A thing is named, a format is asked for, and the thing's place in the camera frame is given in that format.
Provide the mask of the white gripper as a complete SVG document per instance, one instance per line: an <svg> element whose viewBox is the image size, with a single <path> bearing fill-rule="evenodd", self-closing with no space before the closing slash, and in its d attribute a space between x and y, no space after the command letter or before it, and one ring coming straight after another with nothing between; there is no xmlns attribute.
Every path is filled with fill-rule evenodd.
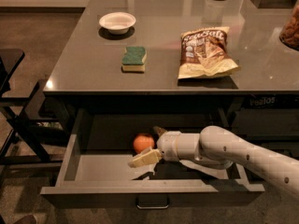
<svg viewBox="0 0 299 224"><path fill-rule="evenodd" d="M178 138L180 132L167 132L165 128L154 126L153 131L160 137L157 148L148 147L128 161L131 168L158 163L162 158L165 161L179 161Z"/></svg>

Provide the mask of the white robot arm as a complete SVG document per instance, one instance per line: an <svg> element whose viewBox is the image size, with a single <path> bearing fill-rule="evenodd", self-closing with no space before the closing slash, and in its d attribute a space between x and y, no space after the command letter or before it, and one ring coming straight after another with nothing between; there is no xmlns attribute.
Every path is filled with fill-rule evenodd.
<svg viewBox="0 0 299 224"><path fill-rule="evenodd" d="M299 196L299 161L256 146L222 127L207 126L200 133L155 129L157 147L148 147L128 162L132 168L165 161L190 161L211 169L237 163L268 183Z"/></svg>

